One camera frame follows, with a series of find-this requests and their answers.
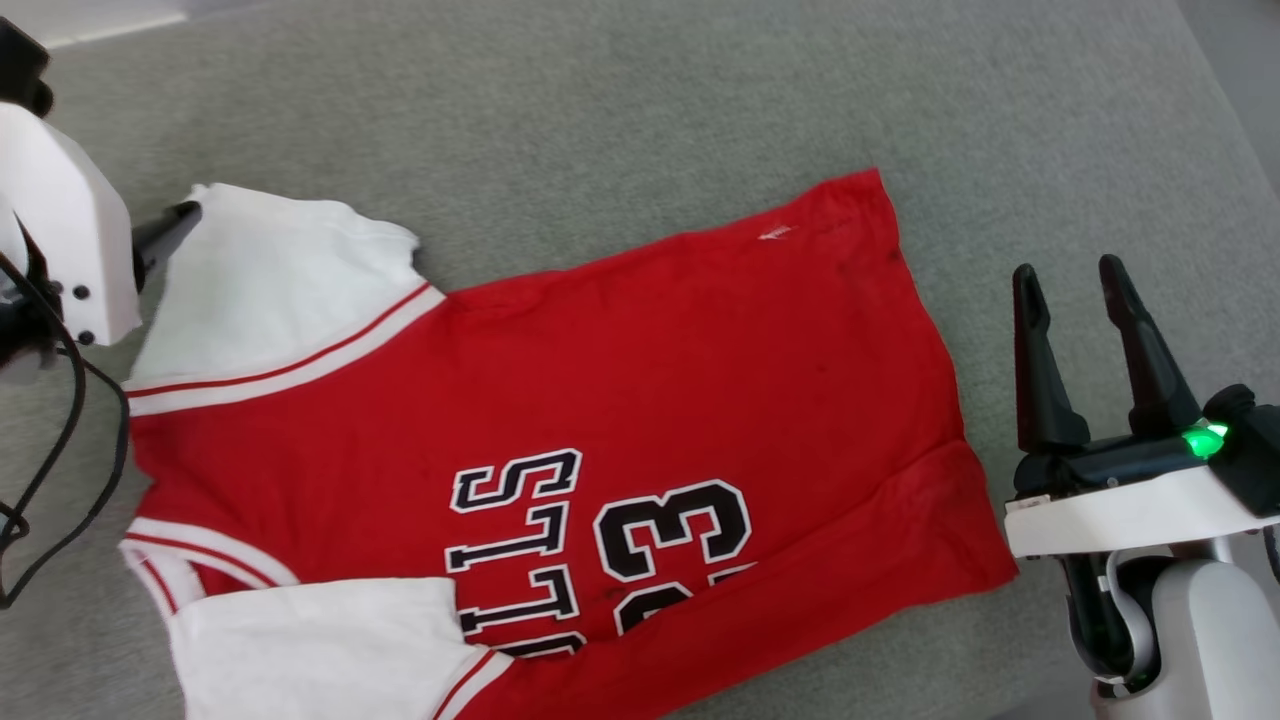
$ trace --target wire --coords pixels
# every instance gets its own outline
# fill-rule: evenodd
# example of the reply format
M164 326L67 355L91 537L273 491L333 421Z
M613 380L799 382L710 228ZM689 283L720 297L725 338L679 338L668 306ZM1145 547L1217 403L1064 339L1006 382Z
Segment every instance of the wire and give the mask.
M4 270L4 273L9 275L9 279L12 279L14 284L22 290L23 295L26 295L27 299L40 310L41 315L45 316L50 329L61 342L61 347L58 348L58 354L70 360L72 375L74 380L70 411L67 415L67 421L63 424L61 432L58 434L58 439L54 441L54 446L49 450L49 455L45 456L45 461L41 462L40 469L36 470L35 477L32 477L31 483L27 486L27 489L23 491L18 502L13 507L0 505L0 511L5 515L4 528L0 529L0 559L3 559L4 552L9 550L14 542L27 534L29 525L23 518L23 512L27 510L32 497L36 495L36 491L40 489L40 486L45 482L50 470L52 470L54 462L58 461L58 457L67 447L67 442L70 439L72 433L76 430L76 424L79 421L81 411L84 407L84 388L87 384L84 373L86 368L100 380L106 383L106 386L111 388L111 392L114 392L116 398L120 401L120 423L116 429L115 460L111 465L111 474L106 480L106 486L104 486L102 492L99 495L92 507L90 507L88 515L86 515L70 533L63 537L63 539L58 541L50 550L37 557L36 561L32 562L32 565L18 578L13 589L5 591L4 582L0 579L0 610L8 610L13 606L14 601L18 600L18 594L22 593L22 589L27 587L36 573L40 571L40 569L49 562L54 555L70 544L77 537L81 536L81 533L84 532L86 528L88 528L93 519L102 511L102 507L106 506L106 502L115 492L116 486L119 486L120 477L124 473L124 460L128 455L129 447L129 401L128 397L125 397L124 391L120 389L119 384L81 356L79 348L76 347L76 341L72 338L67 327L63 325L61 318L58 316L58 313L49 305L40 290L36 288L36 286L15 268L3 252L0 252L0 270Z

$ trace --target gray surface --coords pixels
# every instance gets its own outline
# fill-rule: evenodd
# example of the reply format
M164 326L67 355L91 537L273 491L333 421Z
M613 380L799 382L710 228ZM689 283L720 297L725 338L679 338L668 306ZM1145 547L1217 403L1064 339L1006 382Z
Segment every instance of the gray surface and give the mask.
M1178 0L1280 192L1280 0Z
M134 211L210 181L342 199L419 232L420 266L445 290L723 223L879 165L993 498L1010 495L1018 457L1018 263L1041 268L1060 364L1097 434L1124 428L1126 404L1103 251L1125 258L1202 397L1233 380L1280 395L1280 204L1170 0L312 0L77 49L51 74L52 120ZM97 356L124 375L140 340ZM47 378L0 392L12 497L67 391ZM108 462L111 407L91 400L33 512L45 538ZM143 486L131 474L90 537L0 616L5 717L178 716L163 629L111 550ZM1076 675L1057 575L1024 570L682 717L991 716Z

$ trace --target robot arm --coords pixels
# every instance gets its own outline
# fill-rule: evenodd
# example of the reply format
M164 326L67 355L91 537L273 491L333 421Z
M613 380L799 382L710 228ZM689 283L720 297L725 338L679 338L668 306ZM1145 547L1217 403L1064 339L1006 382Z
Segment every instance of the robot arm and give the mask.
M141 324L138 292L200 220L200 206L184 202L131 228L101 170L42 119L52 108L40 79L47 63L40 45L0 18L0 252L77 342L114 345ZM33 301L0 277L0 368L24 355L47 365L54 333Z
M124 469L128 401L77 343L113 345L141 324L138 292L200 220L200 206L184 202L131 228L124 201L88 155L42 120L52 106L40 79L47 63L40 45L0 18L0 379L29 379L56 355L70 360L74 377L72 409L52 448L17 502L0 502L0 556L28 534L23 514L74 432L88 373L116 393L120 427L111 474L86 518L13 587L0 583L0 610L93 521Z
M1202 413L1124 265L1100 261L1107 315L1133 388L1132 434L1092 441L1048 343L1036 272L1014 273L1018 437L1005 529L1018 557L1066 575L1071 638L1112 720L1263 717L1280 689L1280 628L1261 589L1230 564L1226 537L1263 529L1272 571L1280 523L1280 409L1244 386ZM1149 555L1167 547L1172 557ZM1121 552L1148 555L1121 561ZM1245 682L1254 676L1258 682Z

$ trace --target green light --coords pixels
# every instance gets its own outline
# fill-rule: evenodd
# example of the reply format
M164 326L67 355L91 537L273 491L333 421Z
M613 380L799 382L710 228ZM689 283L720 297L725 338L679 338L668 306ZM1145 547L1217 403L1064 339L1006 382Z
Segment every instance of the green light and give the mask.
M1219 433L1217 428L1222 428L1222 432ZM1222 436L1226 434L1226 428L1222 425L1217 425L1217 428L1213 425L1208 428L1192 428L1183 433L1183 439L1192 448L1192 455L1201 460L1208 460L1215 452L1222 450Z

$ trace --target t-shirt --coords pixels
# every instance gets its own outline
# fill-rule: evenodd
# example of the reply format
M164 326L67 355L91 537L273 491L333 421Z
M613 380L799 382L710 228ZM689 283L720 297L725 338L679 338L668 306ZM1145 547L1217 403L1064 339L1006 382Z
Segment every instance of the t-shirt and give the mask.
M189 716L654 717L1015 574L874 170L449 296L346 205L195 199L122 543Z

